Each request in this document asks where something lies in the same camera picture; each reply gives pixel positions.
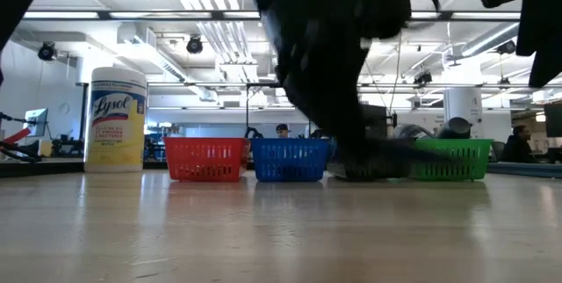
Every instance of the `red basket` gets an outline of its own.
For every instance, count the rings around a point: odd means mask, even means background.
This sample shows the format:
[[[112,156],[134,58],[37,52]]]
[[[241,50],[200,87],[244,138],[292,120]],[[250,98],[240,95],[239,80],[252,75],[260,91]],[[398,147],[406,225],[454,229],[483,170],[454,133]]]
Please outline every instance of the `red basket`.
[[[169,176],[196,182],[237,182],[246,170],[244,138],[164,138]]]

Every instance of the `green basket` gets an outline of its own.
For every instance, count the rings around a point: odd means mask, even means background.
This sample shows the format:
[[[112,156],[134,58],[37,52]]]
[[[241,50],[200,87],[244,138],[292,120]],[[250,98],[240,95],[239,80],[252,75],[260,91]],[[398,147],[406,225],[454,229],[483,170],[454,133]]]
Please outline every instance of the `green basket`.
[[[421,139],[418,149],[433,150],[457,158],[454,164],[417,163],[413,178],[422,181],[475,180],[486,175],[491,139]]]

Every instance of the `disinfecting wipes canister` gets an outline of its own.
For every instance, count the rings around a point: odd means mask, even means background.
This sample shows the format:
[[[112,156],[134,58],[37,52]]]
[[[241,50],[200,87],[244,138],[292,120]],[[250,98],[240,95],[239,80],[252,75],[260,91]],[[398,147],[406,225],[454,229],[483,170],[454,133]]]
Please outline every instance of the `disinfecting wipes canister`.
[[[138,71],[92,71],[84,169],[142,171],[147,82]]]

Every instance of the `blue basket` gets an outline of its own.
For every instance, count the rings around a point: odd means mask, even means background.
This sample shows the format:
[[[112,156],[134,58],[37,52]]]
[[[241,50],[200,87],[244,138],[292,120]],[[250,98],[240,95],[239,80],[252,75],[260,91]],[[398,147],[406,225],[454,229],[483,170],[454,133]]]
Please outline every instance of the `blue basket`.
[[[315,182],[328,155],[324,139],[253,139],[256,177],[261,182]]]

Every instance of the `person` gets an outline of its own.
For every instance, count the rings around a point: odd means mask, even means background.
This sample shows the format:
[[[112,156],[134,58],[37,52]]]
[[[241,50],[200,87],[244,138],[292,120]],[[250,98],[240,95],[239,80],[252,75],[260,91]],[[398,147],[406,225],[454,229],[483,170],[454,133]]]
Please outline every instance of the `person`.
[[[501,160],[512,163],[536,163],[537,160],[531,155],[530,145],[527,143],[529,140],[529,129],[524,125],[515,126],[501,153]]]
[[[277,137],[279,138],[289,138],[289,127],[287,124],[279,124],[275,128],[277,131]]]

